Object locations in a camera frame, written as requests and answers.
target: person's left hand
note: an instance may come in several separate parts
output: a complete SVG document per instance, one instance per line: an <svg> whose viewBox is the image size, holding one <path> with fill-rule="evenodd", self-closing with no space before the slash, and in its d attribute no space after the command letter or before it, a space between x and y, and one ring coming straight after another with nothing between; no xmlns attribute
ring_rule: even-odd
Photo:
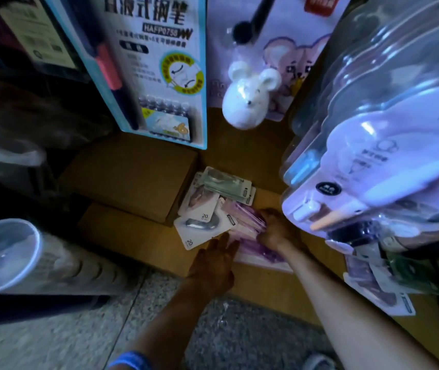
<svg viewBox="0 0 439 370"><path fill-rule="evenodd" d="M212 239L206 249L199 249L186 280L197 283L209 299L224 295L233 287L235 277L231 265L240 243L228 245L229 235Z"/></svg>

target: container lid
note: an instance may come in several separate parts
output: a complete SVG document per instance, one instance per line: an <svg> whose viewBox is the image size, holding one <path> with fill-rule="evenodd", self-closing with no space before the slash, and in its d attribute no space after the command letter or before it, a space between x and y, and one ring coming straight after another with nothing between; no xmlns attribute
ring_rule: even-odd
<svg viewBox="0 0 439 370"><path fill-rule="evenodd" d="M41 254L38 229L22 219L0 220L0 291L19 283Z"/></svg>

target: terrazzo floor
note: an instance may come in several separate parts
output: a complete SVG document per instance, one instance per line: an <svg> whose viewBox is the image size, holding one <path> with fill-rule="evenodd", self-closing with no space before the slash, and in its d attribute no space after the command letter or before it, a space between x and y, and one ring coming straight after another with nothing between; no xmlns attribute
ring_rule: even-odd
<svg viewBox="0 0 439 370"><path fill-rule="evenodd" d="M0 370L103 370L173 296L180 280L142 269L139 286L99 310L0 326ZM228 298L211 302L186 351L186 368L300 369L332 353L318 328Z"/></svg>

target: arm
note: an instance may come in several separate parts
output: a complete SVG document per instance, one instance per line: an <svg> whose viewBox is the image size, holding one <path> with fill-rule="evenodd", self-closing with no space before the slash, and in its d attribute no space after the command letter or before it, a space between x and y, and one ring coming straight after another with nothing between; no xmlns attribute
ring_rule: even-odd
<svg viewBox="0 0 439 370"><path fill-rule="evenodd" d="M299 230L276 211L263 211L258 240L291 266L348 370L439 369L439 361L384 312L310 255Z"/></svg>
<svg viewBox="0 0 439 370"><path fill-rule="evenodd" d="M238 242L227 247L228 235L213 239L200 249L186 279L167 306L138 336L132 350L139 352L154 369L177 369L192 332L206 305L233 287L231 272ZM112 370L129 370L115 365Z"/></svg>

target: cardboard box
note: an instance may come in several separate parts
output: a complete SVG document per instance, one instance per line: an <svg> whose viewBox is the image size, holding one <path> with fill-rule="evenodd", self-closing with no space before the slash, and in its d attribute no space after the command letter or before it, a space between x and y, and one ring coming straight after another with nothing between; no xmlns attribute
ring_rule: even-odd
<svg viewBox="0 0 439 370"><path fill-rule="evenodd" d="M196 171L183 146L118 132L93 143L62 173L63 189L171 226Z"/></svg>

